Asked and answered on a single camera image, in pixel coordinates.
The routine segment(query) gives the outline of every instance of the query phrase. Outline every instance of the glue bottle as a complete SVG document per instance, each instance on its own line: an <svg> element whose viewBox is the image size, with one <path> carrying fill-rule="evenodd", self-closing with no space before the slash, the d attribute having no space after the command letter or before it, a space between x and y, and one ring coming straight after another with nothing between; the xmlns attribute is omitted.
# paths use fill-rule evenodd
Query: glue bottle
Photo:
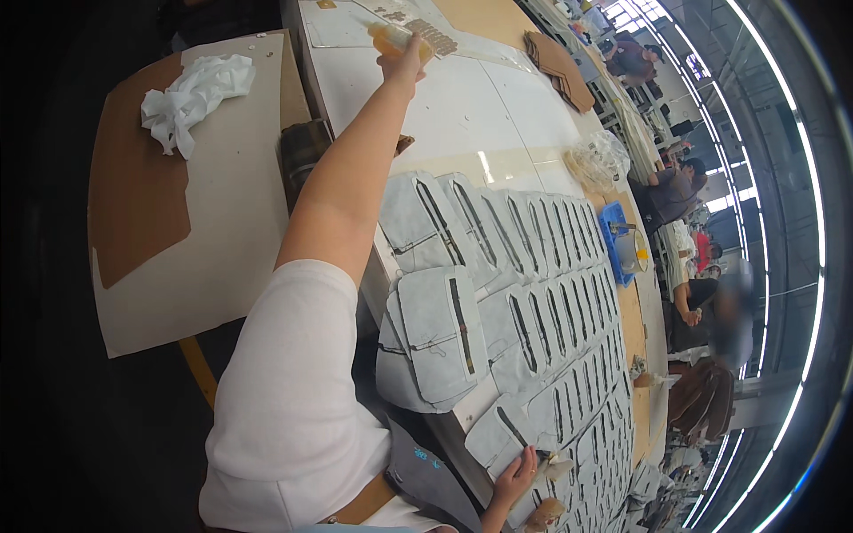
<svg viewBox="0 0 853 533"><path fill-rule="evenodd" d="M374 38L374 48L379 50L383 55L403 55L406 46L409 45L409 40L412 38L412 31L398 24L382 24L374 22L368 26L368 35ZM435 55L435 50L426 41L421 42L421 47L418 49L418 56L421 58L421 65L426 65L427 61L431 60Z"/></svg>

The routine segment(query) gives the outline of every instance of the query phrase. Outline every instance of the stack of leather pieces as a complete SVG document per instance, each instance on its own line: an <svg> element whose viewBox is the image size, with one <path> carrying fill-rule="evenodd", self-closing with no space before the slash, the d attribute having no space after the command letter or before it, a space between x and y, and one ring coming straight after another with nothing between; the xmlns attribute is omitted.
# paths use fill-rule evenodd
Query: stack of leather pieces
<svg viewBox="0 0 853 533"><path fill-rule="evenodd" d="M685 435L705 427L705 438L716 441L728 432L733 400L732 373L717 366L710 357L701 359L685 369L670 389L670 427Z"/></svg>
<svg viewBox="0 0 853 533"><path fill-rule="evenodd" d="M595 104L595 98L583 82L577 64L566 48L547 35L525 32L527 54L537 68L551 77L551 84L580 113Z"/></svg>

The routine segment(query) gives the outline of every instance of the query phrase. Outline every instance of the worker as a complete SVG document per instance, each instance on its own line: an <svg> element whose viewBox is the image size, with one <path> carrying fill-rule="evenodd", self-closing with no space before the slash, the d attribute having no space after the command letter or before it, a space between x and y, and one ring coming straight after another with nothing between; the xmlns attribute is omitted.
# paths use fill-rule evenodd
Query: worker
<svg viewBox="0 0 853 533"><path fill-rule="evenodd" d="M705 270L712 259L722 257L722 246L708 239L708 235L698 231L694 231L690 236L693 237L693 243L696 245L696 273L698 274Z"/></svg>
<svg viewBox="0 0 853 533"><path fill-rule="evenodd" d="M634 41L617 41L604 58L607 71L613 76L625 76L623 81L631 87L652 79L655 62L666 63L657 44L640 46Z"/></svg>
<svg viewBox="0 0 853 533"><path fill-rule="evenodd" d="M673 291L673 305L666 306L669 313L664 310L670 353L709 345L717 365L742 367L752 353L754 298L752 266L745 259L732 260L719 280L682 283Z"/></svg>
<svg viewBox="0 0 853 533"><path fill-rule="evenodd" d="M358 286L406 109L425 75L420 44L415 35L402 57L377 59L383 83L317 162L293 209L270 283L219 382L199 498L208 530L340 522L498 533L537 474L535 450L524 448L478 517L441 460L356 400Z"/></svg>
<svg viewBox="0 0 853 533"><path fill-rule="evenodd" d="M648 185L630 179L631 193L640 210L646 234L684 218L699 205L697 193L708 183L702 159L687 159L679 169L669 168L648 177Z"/></svg>

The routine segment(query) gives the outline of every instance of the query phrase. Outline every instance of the white shirt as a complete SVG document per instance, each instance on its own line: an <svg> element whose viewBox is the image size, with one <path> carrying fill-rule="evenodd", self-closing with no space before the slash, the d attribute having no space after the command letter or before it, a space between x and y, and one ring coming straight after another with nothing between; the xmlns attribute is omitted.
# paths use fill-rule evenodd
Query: white shirt
<svg viewBox="0 0 853 533"><path fill-rule="evenodd" d="M389 461L391 436L356 401L357 289L343 270L284 264L246 318L207 438L205 524L290 531L335 513ZM364 525L440 525L399 496Z"/></svg>

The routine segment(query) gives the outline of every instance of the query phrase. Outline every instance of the clear plastic bag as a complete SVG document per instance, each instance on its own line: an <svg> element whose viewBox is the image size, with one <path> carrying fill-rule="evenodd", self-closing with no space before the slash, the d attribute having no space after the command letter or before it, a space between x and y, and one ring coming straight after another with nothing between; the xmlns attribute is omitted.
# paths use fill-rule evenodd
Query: clear plastic bag
<svg viewBox="0 0 853 533"><path fill-rule="evenodd" d="M613 182L625 179L631 168L631 158L625 146L608 130L596 131L566 152L566 165L579 179L600 192L613 189Z"/></svg>

